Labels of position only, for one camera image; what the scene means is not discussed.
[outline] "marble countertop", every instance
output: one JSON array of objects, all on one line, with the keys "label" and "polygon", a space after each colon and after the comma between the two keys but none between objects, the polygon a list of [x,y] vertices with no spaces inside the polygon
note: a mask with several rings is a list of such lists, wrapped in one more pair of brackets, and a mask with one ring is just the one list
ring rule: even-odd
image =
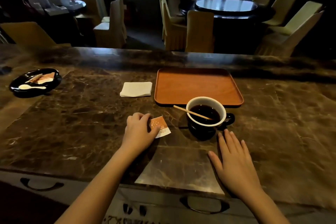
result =
[{"label": "marble countertop", "polygon": [[[163,115],[171,134],[155,140],[122,184],[171,191],[226,194],[209,150],[183,129],[185,114],[154,99],[162,67],[225,68],[245,103],[228,109],[229,126],[250,149],[272,199],[336,208],[336,62],[275,57],[105,48],[22,49],[0,45],[0,168],[90,181],[121,145],[127,116]],[[20,99],[8,90],[22,73],[50,67],[61,84],[48,96]],[[152,96],[120,98],[124,82],[153,82]]]}]

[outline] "black plate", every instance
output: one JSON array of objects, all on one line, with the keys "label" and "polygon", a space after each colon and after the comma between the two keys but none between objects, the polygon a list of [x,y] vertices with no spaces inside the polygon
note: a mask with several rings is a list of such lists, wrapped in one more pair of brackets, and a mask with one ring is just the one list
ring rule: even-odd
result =
[{"label": "black plate", "polygon": [[[55,73],[54,80],[51,82],[45,82],[43,84],[37,84],[37,83],[31,83],[26,81],[30,80],[34,76],[38,74],[49,74],[49,73]],[[43,68],[43,69],[38,69],[34,71],[30,71],[28,73],[25,73],[23,75],[20,75],[18,78],[13,80],[11,84],[9,85],[9,89],[14,92],[14,95],[17,97],[22,97],[22,98],[29,98],[29,97],[35,97],[39,95],[43,95],[54,88],[56,88],[62,81],[62,77],[60,76],[59,72],[56,69],[53,68]],[[29,89],[29,90],[20,90],[19,86],[22,84],[28,84],[30,86],[40,86],[40,87],[46,87],[45,90],[43,89]]]}]

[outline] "white cup rim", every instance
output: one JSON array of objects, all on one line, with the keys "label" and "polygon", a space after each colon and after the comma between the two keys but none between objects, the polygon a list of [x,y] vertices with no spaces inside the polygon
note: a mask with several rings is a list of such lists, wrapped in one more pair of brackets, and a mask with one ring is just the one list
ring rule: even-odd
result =
[{"label": "white cup rim", "polygon": [[194,119],[191,117],[190,113],[187,113],[188,117],[189,117],[193,122],[195,122],[195,123],[198,124],[198,125],[204,126],[204,127],[215,127],[215,126],[221,125],[221,124],[225,121],[225,119],[226,119],[226,110],[225,110],[224,106],[223,106],[221,103],[219,103],[216,99],[213,99],[213,98],[209,98],[209,97],[196,97],[196,98],[193,98],[193,99],[189,100],[189,102],[187,103],[186,109],[189,110],[189,105],[190,105],[190,103],[193,102],[194,100],[197,100],[197,99],[208,99],[208,100],[212,100],[212,101],[216,102],[219,106],[222,107],[222,110],[223,110],[223,112],[224,112],[224,116],[223,116],[223,118],[222,118],[218,123],[208,125],[208,124],[203,124],[203,123],[200,123],[200,122],[194,120]]}]

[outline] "black coffee cup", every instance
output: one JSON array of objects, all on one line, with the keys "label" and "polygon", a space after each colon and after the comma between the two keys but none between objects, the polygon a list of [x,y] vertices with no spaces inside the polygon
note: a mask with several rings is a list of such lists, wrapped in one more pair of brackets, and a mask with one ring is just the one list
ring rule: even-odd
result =
[{"label": "black coffee cup", "polygon": [[224,106],[219,103],[217,100],[208,98],[208,97],[197,97],[191,99],[187,103],[187,110],[190,110],[197,105],[207,105],[215,109],[220,117],[220,121],[216,124],[202,124],[192,116],[187,113],[188,127],[193,135],[196,137],[209,137],[213,136],[216,133],[216,130],[224,130],[226,126],[231,125],[235,121],[235,116],[233,113],[227,113]]}]

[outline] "drawer handle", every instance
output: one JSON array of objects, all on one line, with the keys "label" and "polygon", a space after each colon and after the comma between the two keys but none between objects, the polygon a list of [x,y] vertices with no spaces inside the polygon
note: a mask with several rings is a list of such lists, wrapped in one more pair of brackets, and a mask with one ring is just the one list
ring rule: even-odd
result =
[{"label": "drawer handle", "polygon": [[54,186],[52,186],[50,188],[35,189],[35,188],[32,188],[31,186],[28,185],[29,181],[30,181],[30,179],[27,179],[27,178],[21,178],[20,179],[20,182],[23,184],[23,186],[25,186],[26,188],[29,188],[31,190],[34,190],[34,191],[51,191],[51,190],[54,190],[54,189],[59,189],[59,188],[64,186],[64,183],[57,182],[57,183],[55,183]]},{"label": "drawer handle", "polygon": [[225,201],[223,201],[223,200],[220,200],[220,199],[218,199],[218,200],[220,201],[220,205],[221,205],[220,210],[219,210],[218,212],[210,212],[210,211],[200,211],[200,210],[196,210],[196,209],[194,209],[194,208],[191,208],[191,207],[189,206],[189,204],[188,204],[188,196],[184,196],[184,197],[181,197],[181,198],[180,198],[180,202],[181,202],[185,207],[187,207],[188,209],[193,210],[193,211],[198,212],[198,213],[205,213],[205,214],[222,213],[222,212],[224,212],[224,211],[226,211],[227,209],[230,208],[230,205],[229,205],[227,202],[225,202]]}]

